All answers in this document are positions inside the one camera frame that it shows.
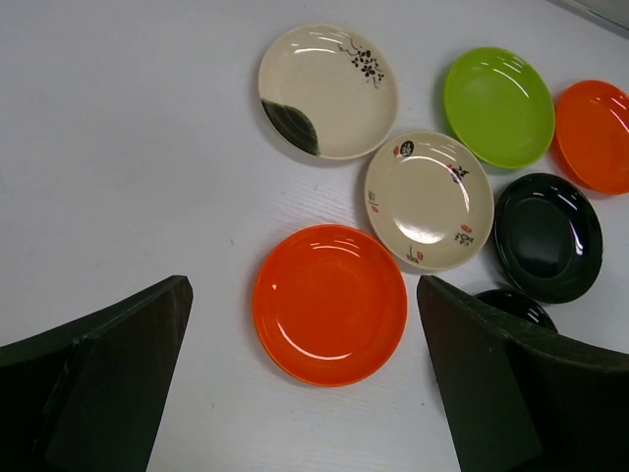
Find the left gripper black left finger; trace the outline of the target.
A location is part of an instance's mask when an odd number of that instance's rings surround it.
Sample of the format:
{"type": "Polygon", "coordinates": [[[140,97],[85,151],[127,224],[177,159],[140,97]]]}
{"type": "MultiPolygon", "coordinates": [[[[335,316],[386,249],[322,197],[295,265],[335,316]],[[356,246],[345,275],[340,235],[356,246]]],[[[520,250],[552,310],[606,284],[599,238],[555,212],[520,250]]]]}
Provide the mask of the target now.
{"type": "Polygon", "coordinates": [[[2,346],[2,470],[144,471],[193,299],[172,275],[2,346]]]}

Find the beige plate with red stamps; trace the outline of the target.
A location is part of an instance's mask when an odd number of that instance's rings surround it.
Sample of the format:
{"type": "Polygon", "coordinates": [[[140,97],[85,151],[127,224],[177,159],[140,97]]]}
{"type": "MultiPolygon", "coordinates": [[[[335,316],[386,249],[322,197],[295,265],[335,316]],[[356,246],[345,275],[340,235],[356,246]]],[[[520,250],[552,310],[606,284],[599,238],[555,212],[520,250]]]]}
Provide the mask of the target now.
{"type": "Polygon", "coordinates": [[[426,271],[472,260],[493,225],[484,168],[467,147],[435,131],[412,131],[383,144],[370,161],[364,198],[383,246],[426,271]]]}

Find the orange plate near left arm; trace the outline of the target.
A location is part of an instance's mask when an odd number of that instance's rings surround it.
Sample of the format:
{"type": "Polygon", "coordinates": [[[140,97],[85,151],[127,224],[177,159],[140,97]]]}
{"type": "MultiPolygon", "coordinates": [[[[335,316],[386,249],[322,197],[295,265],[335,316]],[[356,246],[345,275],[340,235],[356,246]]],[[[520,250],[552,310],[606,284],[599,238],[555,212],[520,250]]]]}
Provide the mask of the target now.
{"type": "Polygon", "coordinates": [[[408,318],[405,282],[370,235],[322,224],[297,231],[268,255],[252,294],[266,354],[305,384],[358,383],[394,354],[408,318]]]}

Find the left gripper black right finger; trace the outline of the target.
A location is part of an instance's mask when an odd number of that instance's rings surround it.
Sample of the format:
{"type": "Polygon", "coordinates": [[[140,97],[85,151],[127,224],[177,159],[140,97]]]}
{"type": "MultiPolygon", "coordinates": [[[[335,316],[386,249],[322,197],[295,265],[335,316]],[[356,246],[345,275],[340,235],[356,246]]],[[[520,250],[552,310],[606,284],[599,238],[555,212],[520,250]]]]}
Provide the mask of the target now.
{"type": "Polygon", "coordinates": [[[483,303],[435,275],[417,287],[463,471],[625,471],[628,356],[483,303]]]}

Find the black plate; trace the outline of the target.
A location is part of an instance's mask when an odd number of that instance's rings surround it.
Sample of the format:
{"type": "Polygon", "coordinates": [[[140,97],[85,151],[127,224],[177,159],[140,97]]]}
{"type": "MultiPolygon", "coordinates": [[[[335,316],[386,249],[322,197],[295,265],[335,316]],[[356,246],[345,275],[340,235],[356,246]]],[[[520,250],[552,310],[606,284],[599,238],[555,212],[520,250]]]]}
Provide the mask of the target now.
{"type": "Polygon", "coordinates": [[[597,213],[559,176],[538,172],[510,183],[495,205],[492,237],[506,277],[535,300],[575,301],[600,274],[604,241],[597,213]]]}

